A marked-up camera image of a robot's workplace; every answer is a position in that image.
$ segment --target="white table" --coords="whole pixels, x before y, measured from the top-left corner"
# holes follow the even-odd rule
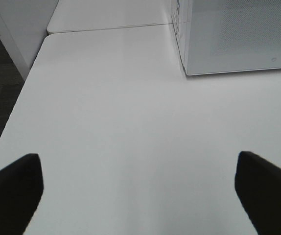
[[[59,0],[49,34],[171,23],[170,0]]]
[[[41,157],[25,234],[256,234],[234,174],[281,167],[281,70],[186,78],[171,27],[47,37],[0,139]]]

